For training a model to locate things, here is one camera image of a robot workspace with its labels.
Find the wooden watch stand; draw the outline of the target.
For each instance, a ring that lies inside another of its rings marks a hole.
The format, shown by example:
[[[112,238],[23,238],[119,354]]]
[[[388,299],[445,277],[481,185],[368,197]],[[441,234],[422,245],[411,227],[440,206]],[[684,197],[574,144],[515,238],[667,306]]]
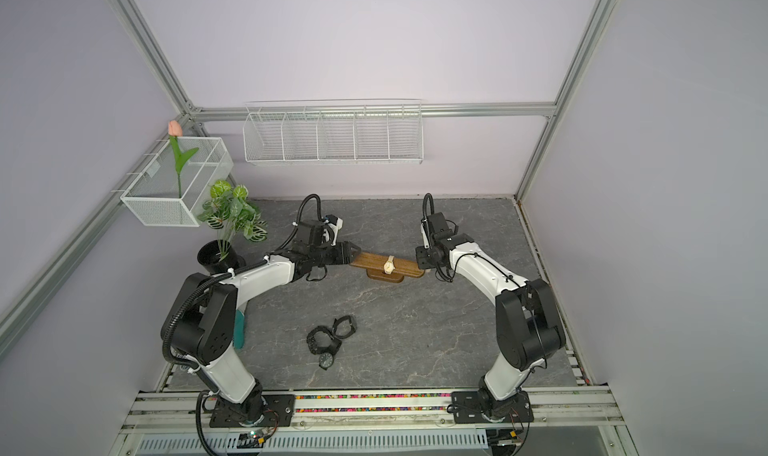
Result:
[[[425,271],[415,261],[362,252],[350,263],[352,267],[363,269],[369,279],[393,284],[402,283],[406,278],[418,279]]]

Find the black watch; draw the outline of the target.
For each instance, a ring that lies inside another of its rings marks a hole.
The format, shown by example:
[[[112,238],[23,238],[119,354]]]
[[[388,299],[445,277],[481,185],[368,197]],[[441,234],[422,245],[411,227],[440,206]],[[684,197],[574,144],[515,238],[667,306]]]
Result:
[[[336,318],[332,325],[332,332],[335,338],[345,340],[357,332],[357,322],[353,315],[345,315]]]
[[[318,357],[318,366],[322,370],[328,370],[335,363],[342,340],[330,328],[317,326],[307,335],[306,343],[310,353]]]

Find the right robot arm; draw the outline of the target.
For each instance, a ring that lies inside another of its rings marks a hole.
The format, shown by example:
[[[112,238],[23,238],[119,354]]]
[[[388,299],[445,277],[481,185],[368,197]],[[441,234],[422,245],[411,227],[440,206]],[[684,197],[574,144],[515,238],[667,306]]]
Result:
[[[524,383],[566,344],[562,319],[550,285],[517,275],[487,255],[469,236],[449,227],[441,213],[424,212],[423,244],[416,248],[421,269],[445,282],[461,276],[493,304],[499,356],[482,377],[479,396],[487,414],[497,416],[522,392]]]

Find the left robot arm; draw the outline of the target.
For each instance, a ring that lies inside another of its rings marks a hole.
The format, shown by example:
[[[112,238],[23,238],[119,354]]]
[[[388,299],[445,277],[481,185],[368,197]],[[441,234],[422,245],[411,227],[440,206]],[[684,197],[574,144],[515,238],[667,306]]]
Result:
[[[261,386],[237,354],[237,314],[257,296],[315,269],[350,264],[359,248],[339,239],[342,227],[334,215],[298,222],[286,247],[251,266],[187,277],[161,329],[164,359],[197,375],[229,405],[256,411]]]

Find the green leafy plant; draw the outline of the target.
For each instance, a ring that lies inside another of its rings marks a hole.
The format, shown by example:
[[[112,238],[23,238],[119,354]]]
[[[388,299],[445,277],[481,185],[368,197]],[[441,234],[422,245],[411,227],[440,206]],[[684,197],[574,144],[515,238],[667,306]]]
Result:
[[[210,187],[210,197],[196,215],[198,222],[216,232],[220,262],[233,252],[232,241],[237,234],[252,243],[267,239],[267,223],[262,219],[260,208],[248,200],[248,195],[245,186],[232,186],[226,180],[218,180]]]

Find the black vase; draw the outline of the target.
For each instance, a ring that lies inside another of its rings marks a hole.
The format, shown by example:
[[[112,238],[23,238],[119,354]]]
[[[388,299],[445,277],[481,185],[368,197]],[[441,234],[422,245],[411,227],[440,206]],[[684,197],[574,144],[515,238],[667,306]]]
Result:
[[[197,262],[211,275],[236,270],[243,265],[232,244],[222,240],[205,244],[197,253]]]

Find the white mesh basket left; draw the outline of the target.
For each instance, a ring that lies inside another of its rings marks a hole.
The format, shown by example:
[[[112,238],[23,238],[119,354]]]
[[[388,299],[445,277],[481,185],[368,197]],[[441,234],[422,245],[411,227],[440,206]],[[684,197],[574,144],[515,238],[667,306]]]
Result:
[[[169,140],[154,154],[121,195],[121,202],[147,227],[198,227],[196,215],[210,197],[210,187],[226,179],[233,162],[225,143],[213,137],[181,137],[183,151],[199,151],[182,172],[178,197],[174,157]]]

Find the pink tulip flower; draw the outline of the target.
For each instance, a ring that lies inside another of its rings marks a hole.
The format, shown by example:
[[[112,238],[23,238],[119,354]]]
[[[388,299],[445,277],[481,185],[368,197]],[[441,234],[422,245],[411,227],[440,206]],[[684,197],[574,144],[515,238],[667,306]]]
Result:
[[[182,187],[183,169],[189,160],[197,154],[199,149],[197,147],[193,147],[192,149],[186,151],[181,149],[179,145],[179,139],[183,136],[183,129],[177,121],[170,121],[168,123],[167,132],[169,135],[169,144],[174,157],[174,169],[176,173],[178,197],[182,198],[184,194]]]

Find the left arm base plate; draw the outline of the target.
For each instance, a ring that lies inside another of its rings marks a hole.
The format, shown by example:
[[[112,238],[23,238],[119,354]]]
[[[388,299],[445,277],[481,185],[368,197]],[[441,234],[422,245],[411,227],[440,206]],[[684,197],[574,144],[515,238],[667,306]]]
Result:
[[[296,397],[288,393],[259,394],[243,403],[220,398],[213,409],[211,428],[287,427],[294,414]]]

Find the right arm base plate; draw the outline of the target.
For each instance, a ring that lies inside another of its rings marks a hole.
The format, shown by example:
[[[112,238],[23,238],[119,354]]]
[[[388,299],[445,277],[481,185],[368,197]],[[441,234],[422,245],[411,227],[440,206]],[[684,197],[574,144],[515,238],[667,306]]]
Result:
[[[489,391],[455,391],[447,412],[457,424],[529,423],[534,420],[528,393],[525,391],[503,399],[495,399]]]

